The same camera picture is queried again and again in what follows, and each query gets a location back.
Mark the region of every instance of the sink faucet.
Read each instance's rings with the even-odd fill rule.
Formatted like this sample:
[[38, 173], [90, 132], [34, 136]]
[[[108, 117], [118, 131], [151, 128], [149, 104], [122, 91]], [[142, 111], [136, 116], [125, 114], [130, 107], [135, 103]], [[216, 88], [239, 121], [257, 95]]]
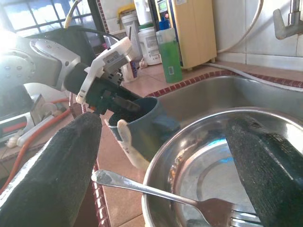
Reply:
[[300, 0], [291, 0], [288, 25], [285, 26], [281, 11], [274, 11], [274, 25], [277, 39], [285, 39], [295, 34], [303, 33], [303, 21], [300, 20]]

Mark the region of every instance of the metal bowl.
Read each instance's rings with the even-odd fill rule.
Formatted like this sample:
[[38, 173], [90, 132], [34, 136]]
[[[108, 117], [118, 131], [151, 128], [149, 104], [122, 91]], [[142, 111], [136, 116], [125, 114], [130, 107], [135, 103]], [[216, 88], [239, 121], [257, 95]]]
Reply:
[[[226, 122], [249, 114], [303, 153], [302, 122], [262, 108], [233, 108], [208, 115], [182, 129], [153, 158], [144, 184], [203, 201], [220, 198], [252, 206], [239, 180], [225, 139]], [[195, 208], [144, 194], [143, 216], [149, 227], [209, 227]]]

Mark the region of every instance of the kitchen counter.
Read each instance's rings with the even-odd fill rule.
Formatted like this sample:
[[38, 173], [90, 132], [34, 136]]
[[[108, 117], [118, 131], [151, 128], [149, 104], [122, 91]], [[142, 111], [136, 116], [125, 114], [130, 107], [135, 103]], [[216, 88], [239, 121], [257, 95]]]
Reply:
[[[242, 70], [250, 74], [259, 74], [264, 76], [297, 80], [297, 86], [303, 87], [303, 72], [278, 70], [259, 66], [243, 65], [232, 62], [218, 62], [221, 65]], [[201, 76], [206, 73], [220, 71], [218, 68], [199, 66], [192, 71], [183, 71], [183, 81]], [[149, 66], [146, 69], [138, 71], [139, 78], [131, 83], [124, 83], [123, 86], [134, 93], [141, 96], [147, 96], [155, 91], [167, 88], [172, 84], [165, 82], [162, 65]], [[107, 112], [102, 116], [102, 120], [109, 119], [111, 112]], [[25, 160], [33, 156], [47, 140], [60, 128], [64, 127], [73, 119], [72, 115], [62, 120], [59, 124], [54, 125], [50, 130], [41, 135], [37, 141], [33, 143], [32, 148], [27, 153]], [[0, 178], [8, 176], [16, 155], [20, 148], [0, 149]], [[109, 128], [103, 123], [101, 143], [98, 154], [99, 168], [111, 170], [131, 178], [138, 182], [143, 182], [144, 172], [137, 170], [131, 165], [126, 155], [120, 148]], [[111, 227], [143, 227], [144, 220], [141, 209], [141, 193], [133, 192], [125, 189], [104, 187], [105, 199], [110, 218]]]

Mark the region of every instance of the bowl rim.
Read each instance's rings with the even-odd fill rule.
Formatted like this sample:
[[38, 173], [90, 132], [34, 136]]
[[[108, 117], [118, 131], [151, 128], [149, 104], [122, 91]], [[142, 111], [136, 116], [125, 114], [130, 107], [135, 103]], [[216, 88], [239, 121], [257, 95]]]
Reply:
[[[284, 121], [296, 126], [297, 128], [300, 128], [303, 131], [303, 121], [302, 120], [299, 120], [295, 117], [292, 117], [292, 116], [290, 116], [290, 115], [288, 115], [284, 112], [276, 111], [276, 110], [269, 109], [269, 108], [263, 108], [263, 107], [235, 107], [235, 108], [228, 108], [228, 109], [224, 109], [224, 110], [220, 110], [220, 111], [211, 112], [207, 115], [202, 116], [199, 120], [189, 124], [188, 126], [184, 127], [183, 129], [181, 129], [179, 132], [177, 132], [172, 138], [167, 140], [160, 147], [160, 149], [158, 150], [158, 152], [156, 153], [156, 155], [154, 156], [154, 158], [152, 159], [151, 163], [149, 164], [149, 166], [146, 170], [143, 184], [148, 185], [149, 180], [150, 180], [150, 176], [152, 174], [152, 171], [153, 171], [157, 161], [161, 157], [162, 153], [165, 151], [166, 147], [168, 147], [175, 140], [176, 137], [178, 137], [184, 131], [188, 130], [188, 128], [193, 127], [195, 124], [197, 124], [201, 121], [204, 121], [204, 120], [209, 119], [209, 118], [216, 117], [216, 116], [221, 115], [221, 114], [245, 113], [245, 112], [250, 112], [250, 113], [253, 112], [253, 113], [271, 115], [273, 117], [280, 118], [281, 120], [284, 120]], [[151, 215], [150, 215], [150, 208], [149, 208], [149, 204], [148, 204], [148, 201], [147, 201], [147, 194], [145, 194], [145, 193], [142, 194], [141, 205], [142, 205], [142, 212], [143, 212], [143, 218], [144, 218], [145, 224], [148, 227], [155, 227], [155, 224], [154, 224], [154, 222], [151, 218]]]

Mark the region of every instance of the kitchen sink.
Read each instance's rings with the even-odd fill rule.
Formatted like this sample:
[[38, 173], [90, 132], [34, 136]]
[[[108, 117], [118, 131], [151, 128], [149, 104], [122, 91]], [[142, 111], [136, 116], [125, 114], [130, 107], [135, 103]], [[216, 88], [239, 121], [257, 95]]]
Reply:
[[303, 120], [303, 93], [238, 76], [209, 78], [159, 97], [181, 127], [202, 116], [233, 107], [263, 107]]

